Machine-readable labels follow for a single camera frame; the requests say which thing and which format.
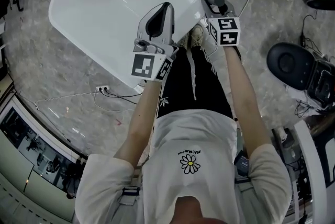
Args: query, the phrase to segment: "shirt sleeve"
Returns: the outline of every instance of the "shirt sleeve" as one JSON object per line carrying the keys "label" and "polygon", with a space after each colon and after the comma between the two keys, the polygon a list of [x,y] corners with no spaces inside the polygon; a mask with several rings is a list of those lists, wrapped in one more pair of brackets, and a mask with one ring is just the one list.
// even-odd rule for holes
{"label": "shirt sleeve", "polygon": [[129,186],[134,168],[127,161],[106,155],[88,157],[75,201],[81,224],[105,223],[118,207],[122,189]]}
{"label": "shirt sleeve", "polygon": [[292,184],[284,163],[270,144],[254,150],[249,163],[249,177],[258,199],[273,223],[282,223],[292,199]]}

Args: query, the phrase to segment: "power outlet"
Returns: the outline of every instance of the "power outlet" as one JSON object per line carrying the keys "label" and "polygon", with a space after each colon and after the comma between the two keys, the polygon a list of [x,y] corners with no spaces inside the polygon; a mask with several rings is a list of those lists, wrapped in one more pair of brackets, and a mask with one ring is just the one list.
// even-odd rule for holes
{"label": "power outlet", "polygon": [[109,85],[100,85],[100,86],[97,86],[96,87],[97,91],[100,92],[100,89],[101,89],[101,92],[105,92],[105,89],[109,90]]}

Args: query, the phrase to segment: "white t-shirt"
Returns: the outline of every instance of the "white t-shirt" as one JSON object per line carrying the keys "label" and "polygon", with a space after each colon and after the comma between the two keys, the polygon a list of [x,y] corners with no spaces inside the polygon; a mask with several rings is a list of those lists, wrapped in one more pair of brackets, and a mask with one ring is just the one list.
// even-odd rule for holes
{"label": "white t-shirt", "polygon": [[[244,223],[235,193],[236,124],[208,110],[175,111],[157,119],[150,158],[142,168],[137,223],[170,223],[176,200],[193,196],[204,217],[228,224]],[[93,154],[77,192],[81,224],[110,223],[122,189],[130,185],[133,167],[124,160]],[[250,156],[249,177],[270,212],[281,223],[291,200],[287,170],[272,145]]]}

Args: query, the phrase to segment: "floor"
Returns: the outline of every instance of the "floor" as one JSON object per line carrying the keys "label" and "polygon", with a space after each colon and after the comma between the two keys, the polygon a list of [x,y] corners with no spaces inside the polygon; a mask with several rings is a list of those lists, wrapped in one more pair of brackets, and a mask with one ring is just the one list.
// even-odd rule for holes
{"label": "floor", "polygon": [[[229,0],[237,14],[246,0]],[[48,20],[50,0],[23,0],[25,10],[15,7],[6,16],[3,40],[10,74],[27,105],[65,141],[84,154],[113,154],[125,140],[132,110],[109,113],[93,101],[95,87],[109,85],[118,95],[134,90],[106,72],[54,29]],[[291,126],[299,119],[297,105],[266,66],[269,48],[280,41],[297,43],[303,17],[315,13],[302,0],[250,0],[240,17],[240,52],[255,88],[261,115],[269,128]],[[305,35],[324,54],[335,55],[334,12],[319,11],[306,19]],[[206,45],[207,53],[214,47]],[[222,48],[211,56],[232,105],[227,66]],[[97,94],[95,101],[106,110],[125,110],[134,105]]]}

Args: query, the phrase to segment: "white sneaker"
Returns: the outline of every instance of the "white sneaker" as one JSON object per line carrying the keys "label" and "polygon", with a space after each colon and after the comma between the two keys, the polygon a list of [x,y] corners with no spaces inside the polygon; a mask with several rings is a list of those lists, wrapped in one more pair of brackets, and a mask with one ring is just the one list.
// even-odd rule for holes
{"label": "white sneaker", "polygon": [[195,25],[191,30],[191,48],[194,46],[202,46],[204,39],[204,29],[199,24]]}
{"label": "white sneaker", "polygon": [[179,40],[179,42],[177,43],[177,46],[184,47],[187,50],[188,39],[189,39],[189,33],[185,34],[184,37]]}

